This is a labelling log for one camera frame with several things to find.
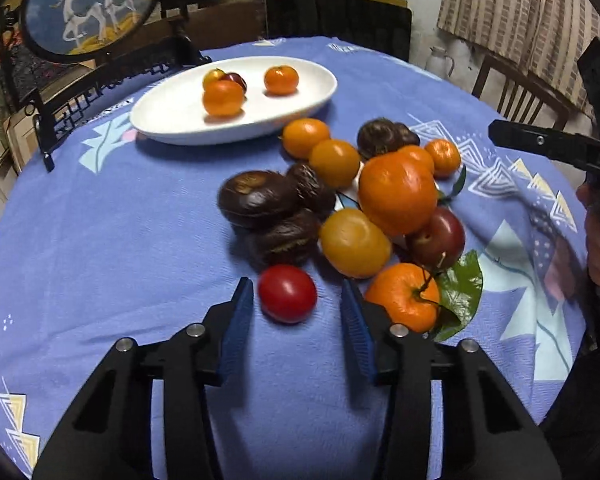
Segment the dried shiitake mushroom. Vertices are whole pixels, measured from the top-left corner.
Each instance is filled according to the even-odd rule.
[[[252,233],[251,257],[261,266],[302,265],[317,246],[318,232],[318,217],[308,209],[301,209],[267,230]]]
[[[336,205],[336,192],[327,186],[315,173],[314,168],[304,162],[296,162],[286,172],[296,183],[300,203],[324,220]]]
[[[358,151],[369,160],[378,155],[396,152],[408,144],[420,145],[420,138],[402,123],[384,117],[363,124],[358,131]]]
[[[218,192],[218,209],[235,226],[270,227],[299,207],[294,180],[275,171],[246,171],[232,176]]]

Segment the plate rim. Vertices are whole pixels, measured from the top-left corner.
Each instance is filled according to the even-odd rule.
[[[299,60],[302,61],[304,63],[308,63],[308,64],[312,64],[317,66],[318,68],[320,68],[321,70],[325,71],[329,76],[331,76],[332,80],[333,80],[333,84],[331,86],[330,91],[328,92],[328,94],[323,98],[320,99],[319,101],[316,101],[314,104],[304,107],[304,108],[314,108],[314,107],[321,107],[323,104],[325,104],[329,99],[331,99],[333,97],[333,95],[336,93],[336,90],[338,89],[338,79],[336,78],[335,74],[329,70],[327,67],[316,63],[315,61],[311,61],[309,59],[303,59],[301,57],[291,57],[291,56],[240,56],[240,57],[230,57],[227,59],[218,59],[218,60],[213,60],[210,63],[205,63],[204,65],[198,65],[192,68],[189,68],[187,70],[184,70],[180,73],[174,74],[173,76],[163,79],[162,81],[160,81],[160,84],[163,82],[166,82],[168,80],[171,80],[173,78],[178,78],[181,76],[184,76],[187,72],[190,72],[190,70],[195,70],[197,68],[201,68],[203,66],[206,65],[212,65],[213,63],[222,63],[222,62],[227,62],[227,61],[235,61],[235,60],[243,60],[243,59],[259,59],[259,58],[269,58],[269,59],[288,59],[288,60]],[[136,124],[134,123],[134,113],[136,111],[136,108],[139,107],[139,105],[142,103],[142,101],[147,98],[149,95],[151,95],[152,92],[157,91],[157,89],[159,88],[159,85],[156,85],[154,88],[151,88],[147,93],[145,93],[141,98],[138,99],[138,101],[134,104],[134,106],[131,108],[131,112],[129,114],[129,122],[131,123],[132,127],[135,128],[136,130],[138,130],[138,132],[142,132],[143,134],[146,134],[147,136],[151,136],[151,137],[160,137],[160,136],[165,136],[165,137],[179,137],[179,136],[188,136],[188,135],[197,135],[197,134],[208,134],[208,133],[213,133],[213,132],[217,132],[219,130],[233,130],[235,128],[243,128],[245,126],[255,126],[258,124],[264,124],[264,123],[270,123],[273,121],[278,121],[280,119],[283,119],[285,116],[288,115],[292,115],[295,112],[284,112],[284,113],[280,113],[277,114],[275,116],[271,116],[267,119],[263,119],[263,120],[259,120],[259,121],[253,121],[253,122],[249,122],[249,123],[240,123],[240,124],[222,124],[222,123],[218,123],[215,124],[213,127],[210,127],[208,129],[205,130],[197,130],[197,131],[188,131],[188,132],[148,132],[146,130],[143,130],[142,128],[138,128],[136,126]]]

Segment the white pitcher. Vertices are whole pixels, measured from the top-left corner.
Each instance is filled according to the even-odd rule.
[[[448,71],[446,68],[447,59],[451,60],[451,70]],[[427,64],[425,65],[425,70],[427,72],[431,72],[432,74],[437,75],[440,79],[448,81],[455,67],[456,62],[449,54],[446,53],[444,48],[439,46],[431,47],[431,55],[429,56],[429,59],[427,59]]]

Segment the human hand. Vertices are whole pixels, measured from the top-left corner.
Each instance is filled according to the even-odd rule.
[[[587,267],[589,276],[593,282],[600,286],[600,220],[589,209],[593,203],[594,191],[588,184],[582,184],[577,191],[576,196],[587,208],[587,216],[584,221],[584,229],[587,234]]]

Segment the white oval plate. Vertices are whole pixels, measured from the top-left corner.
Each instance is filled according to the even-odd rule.
[[[289,65],[298,71],[298,90],[289,96],[266,95],[264,74],[272,66]],[[247,83],[242,113],[220,120],[202,106],[202,79],[214,68],[237,72]],[[321,108],[338,87],[325,67],[295,57],[237,57],[197,66],[149,90],[134,105],[130,121],[147,137],[189,146],[223,144],[264,136],[289,121],[308,117]]]

